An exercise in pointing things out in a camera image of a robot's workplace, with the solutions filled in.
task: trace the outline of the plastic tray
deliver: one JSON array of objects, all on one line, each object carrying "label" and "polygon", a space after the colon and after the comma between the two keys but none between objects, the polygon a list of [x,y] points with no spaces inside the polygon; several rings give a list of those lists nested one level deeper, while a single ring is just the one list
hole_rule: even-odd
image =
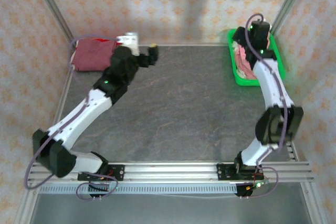
[{"label": "plastic tray", "polygon": [[[235,76],[236,83],[240,86],[260,86],[258,80],[248,80],[248,79],[243,79],[237,74],[237,66],[236,66],[236,61],[235,61],[235,52],[232,47],[232,43],[234,42],[232,40],[233,34],[235,33],[236,29],[232,29],[229,31],[227,34],[227,40],[229,43],[229,49],[230,49],[230,55],[231,55],[231,61],[232,61],[232,69],[233,69],[233,74]],[[277,44],[275,43],[274,37],[271,34],[269,36],[269,49],[272,49],[277,56],[278,59],[278,69],[280,73],[280,77],[284,79],[286,77],[286,71],[284,68],[284,65],[282,64],[282,60],[280,57],[280,53],[277,47]]]}]

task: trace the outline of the patterned wallpaper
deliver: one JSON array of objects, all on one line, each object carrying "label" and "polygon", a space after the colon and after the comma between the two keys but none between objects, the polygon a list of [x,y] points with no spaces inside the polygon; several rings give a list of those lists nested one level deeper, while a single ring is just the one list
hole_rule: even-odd
[{"label": "patterned wallpaper", "polygon": [[219,42],[251,13],[272,22],[284,0],[55,0],[75,37],[138,31],[140,43]]},{"label": "patterned wallpaper", "polygon": [[13,223],[32,133],[52,123],[67,41],[44,0],[0,0],[0,222]]},{"label": "patterned wallpaper", "polygon": [[286,87],[302,104],[295,139],[313,163],[323,204],[336,223],[336,0],[297,0],[278,34],[289,74]]}]

